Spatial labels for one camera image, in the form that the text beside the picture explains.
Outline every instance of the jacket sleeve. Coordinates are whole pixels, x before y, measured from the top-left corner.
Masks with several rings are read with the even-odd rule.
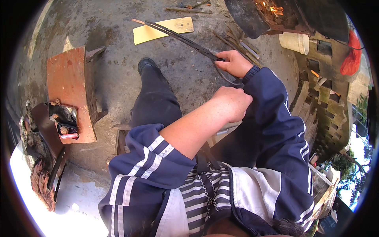
[[[157,216],[164,192],[183,184],[196,164],[173,148],[159,131],[162,124],[133,128],[125,141],[130,153],[109,163],[110,189],[99,203],[109,236],[130,236]]]
[[[264,67],[254,66],[246,74],[244,90],[253,97],[248,108],[259,132],[257,168],[281,173],[280,193],[274,218],[284,218],[309,227],[314,207],[312,179],[308,167],[309,147],[304,140],[305,124],[288,110],[288,93],[282,81]]]

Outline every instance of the person's right hand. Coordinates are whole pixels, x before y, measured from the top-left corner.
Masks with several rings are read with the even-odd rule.
[[[218,68],[239,78],[243,78],[253,67],[237,50],[219,52],[216,57],[226,59],[226,62],[215,61]]]
[[[218,119],[225,119],[226,124],[241,121],[252,101],[253,97],[245,94],[243,89],[222,86],[207,104],[213,105],[212,109],[216,110]]]

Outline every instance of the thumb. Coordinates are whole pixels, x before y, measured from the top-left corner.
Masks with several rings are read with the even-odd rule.
[[[230,62],[215,61],[216,66],[224,71],[227,70]]]

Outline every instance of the black pants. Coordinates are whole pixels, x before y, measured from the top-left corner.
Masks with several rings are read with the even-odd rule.
[[[141,81],[141,92],[130,111],[131,128],[156,123],[166,127],[182,117],[176,96],[158,68],[144,68]],[[234,167],[253,167],[259,154],[256,128],[254,116],[247,111],[238,128],[211,147],[213,156]]]

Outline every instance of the person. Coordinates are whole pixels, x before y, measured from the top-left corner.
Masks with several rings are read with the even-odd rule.
[[[130,153],[110,161],[99,204],[109,236],[303,236],[311,225],[305,124],[291,116],[284,84],[235,50],[216,56],[244,88],[222,86],[185,116],[156,64],[139,62]],[[213,134],[240,120],[209,150]]]

